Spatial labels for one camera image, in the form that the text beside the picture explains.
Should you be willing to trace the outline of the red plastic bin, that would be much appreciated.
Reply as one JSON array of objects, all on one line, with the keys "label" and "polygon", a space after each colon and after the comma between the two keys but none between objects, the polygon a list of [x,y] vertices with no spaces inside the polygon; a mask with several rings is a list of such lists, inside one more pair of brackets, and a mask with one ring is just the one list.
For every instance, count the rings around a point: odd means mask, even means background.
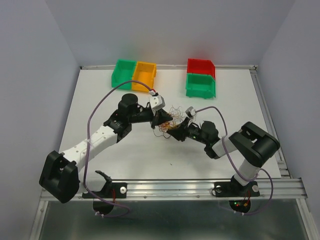
[{"label": "red plastic bin", "polygon": [[210,75],[216,79],[216,66],[208,59],[189,58],[187,60],[187,73]]}]

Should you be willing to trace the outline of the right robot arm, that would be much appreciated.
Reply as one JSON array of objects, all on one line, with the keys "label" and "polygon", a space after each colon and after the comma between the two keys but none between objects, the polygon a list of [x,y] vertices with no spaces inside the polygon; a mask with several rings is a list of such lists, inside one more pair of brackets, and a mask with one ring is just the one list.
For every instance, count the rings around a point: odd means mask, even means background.
[{"label": "right robot arm", "polygon": [[254,123],[246,122],[239,131],[219,137],[216,125],[204,121],[201,126],[184,120],[167,132],[177,141],[187,138],[205,145],[204,151],[211,159],[223,156],[230,158],[230,153],[238,151],[244,157],[239,168],[231,162],[235,174],[231,178],[230,189],[235,195],[242,195],[248,190],[248,184],[254,181],[263,165],[279,150],[280,142]]}]

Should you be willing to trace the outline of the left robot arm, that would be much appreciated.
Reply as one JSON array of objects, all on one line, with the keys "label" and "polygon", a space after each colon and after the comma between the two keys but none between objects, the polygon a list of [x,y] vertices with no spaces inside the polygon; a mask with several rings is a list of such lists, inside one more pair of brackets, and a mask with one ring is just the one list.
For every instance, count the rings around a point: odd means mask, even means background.
[{"label": "left robot arm", "polygon": [[122,96],[117,109],[107,121],[87,138],[61,153],[52,151],[45,159],[39,184],[61,203],[70,201],[86,180],[80,180],[81,170],[87,171],[89,161],[106,148],[119,143],[136,123],[150,123],[152,129],[173,118],[164,110],[164,98],[152,93],[145,107],[133,93]]}]

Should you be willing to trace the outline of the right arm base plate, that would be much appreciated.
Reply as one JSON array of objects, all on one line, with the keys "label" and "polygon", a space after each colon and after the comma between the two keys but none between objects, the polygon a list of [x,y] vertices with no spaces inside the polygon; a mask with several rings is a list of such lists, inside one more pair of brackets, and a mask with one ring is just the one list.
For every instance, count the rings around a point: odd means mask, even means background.
[{"label": "right arm base plate", "polygon": [[256,181],[245,186],[237,181],[218,181],[214,183],[211,194],[217,198],[259,197],[260,191]]}]

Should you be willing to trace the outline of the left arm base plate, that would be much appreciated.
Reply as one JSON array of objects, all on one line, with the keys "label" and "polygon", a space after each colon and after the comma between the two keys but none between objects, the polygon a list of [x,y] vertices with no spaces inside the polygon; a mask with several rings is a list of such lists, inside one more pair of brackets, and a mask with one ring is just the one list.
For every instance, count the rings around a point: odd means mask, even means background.
[{"label": "left arm base plate", "polygon": [[[126,182],[104,182],[103,186],[98,186],[97,190],[93,190],[90,187],[90,190],[97,195],[98,197],[104,199],[111,199],[115,197],[116,199],[125,199],[127,197],[127,187],[128,184]],[[82,194],[82,198],[84,199],[96,199],[97,197],[93,196],[89,193],[83,186],[83,184],[79,185],[79,193]]]}]

